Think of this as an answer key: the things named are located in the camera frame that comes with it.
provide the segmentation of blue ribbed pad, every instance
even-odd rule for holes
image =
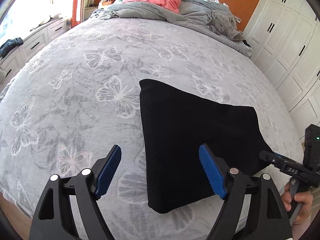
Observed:
[[[199,148],[199,159],[208,177],[212,190],[215,194],[219,195],[221,199],[224,199],[227,195],[227,191],[224,187],[224,177],[204,145],[201,145]]]
[[[96,190],[94,195],[97,199],[105,195],[109,189],[110,183],[121,161],[121,148],[118,146],[112,152],[107,163],[104,165],[102,171],[97,177]]]

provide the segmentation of black folded cloth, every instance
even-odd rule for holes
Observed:
[[[259,159],[260,151],[271,149],[253,107],[219,104],[151,79],[140,87],[148,205],[156,212],[214,195],[199,161],[203,143],[244,174],[269,165]]]
[[[13,40],[7,40],[0,47],[0,56],[4,58],[10,52],[10,50],[14,49],[17,46],[23,44],[23,40],[21,38],[15,38]]]

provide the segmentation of gray duvet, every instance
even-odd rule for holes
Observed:
[[[106,10],[96,10],[91,18],[101,20],[141,18],[167,21],[207,35],[245,56],[251,54],[251,49],[242,42],[244,37],[236,29],[236,22],[228,7],[215,2],[182,0],[179,11],[180,14],[177,14],[148,2],[129,2],[110,5]]]
[[[0,191],[32,216],[49,177],[79,173],[114,144],[122,160],[98,205],[116,239],[205,238],[215,195],[158,214],[148,207],[139,81],[160,80],[222,104],[253,106],[270,147],[301,161],[302,147],[276,91],[239,52],[165,21],[89,19],[34,56],[0,98]],[[266,171],[281,189],[288,177]],[[240,226],[249,202],[246,198]],[[76,202],[76,225],[86,239]]]

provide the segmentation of human hand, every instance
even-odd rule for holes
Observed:
[[[284,193],[281,196],[284,207],[287,210],[287,212],[291,210],[291,202],[292,202],[292,197],[289,193],[289,189],[290,189],[290,182],[288,182],[285,185]],[[294,196],[294,200],[298,203],[303,203],[297,218],[293,222],[294,225],[300,225],[304,221],[306,221],[311,214],[313,195],[311,195],[310,192],[300,192]]]

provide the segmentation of black drawer handle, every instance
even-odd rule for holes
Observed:
[[[9,73],[11,72],[12,69],[10,69],[7,74],[5,75],[5,77],[7,77],[9,75]]]
[[[305,48],[306,48],[306,46],[304,45],[302,51],[299,54],[299,56],[301,56],[301,54],[302,54],[302,52],[304,51]]]
[[[40,42],[38,41],[38,43],[36,45],[34,45],[31,49],[33,49],[35,46],[37,46]]]
[[[270,24],[269,29],[267,30],[267,32],[270,30],[271,26],[272,26],[272,23]]]
[[[275,26],[275,25],[273,24],[273,26],[271,27],[270,33],[272,32],[274,26]]]

